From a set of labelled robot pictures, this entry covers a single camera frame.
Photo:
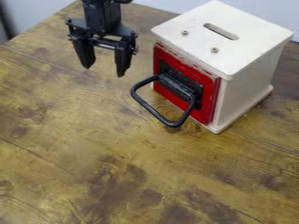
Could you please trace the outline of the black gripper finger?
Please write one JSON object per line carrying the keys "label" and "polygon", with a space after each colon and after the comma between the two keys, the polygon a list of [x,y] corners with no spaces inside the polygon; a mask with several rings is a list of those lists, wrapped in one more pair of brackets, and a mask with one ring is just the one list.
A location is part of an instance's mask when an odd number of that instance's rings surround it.
{"label": "black gripper finger", "polygon": [[94,47],[85,39],[72,41],[80,64],[89,69],[96,61]]}
{"label": "black gripper finger", "polygon": [[122,77],[126,69],[130,67],[132,47],[118,47],[114,50],[116,75]]}

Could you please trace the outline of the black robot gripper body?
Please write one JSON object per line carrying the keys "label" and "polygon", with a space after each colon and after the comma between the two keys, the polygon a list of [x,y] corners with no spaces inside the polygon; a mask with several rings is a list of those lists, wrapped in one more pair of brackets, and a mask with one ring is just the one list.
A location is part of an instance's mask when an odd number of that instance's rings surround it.
{"label": "black robot gripper body", "polygon": [[136,33],[121,23],[121,4],[133,0],[81,0],[84,18],[68,18],[68,38],[78,50],[86,45],[126,46],[136,51]]}

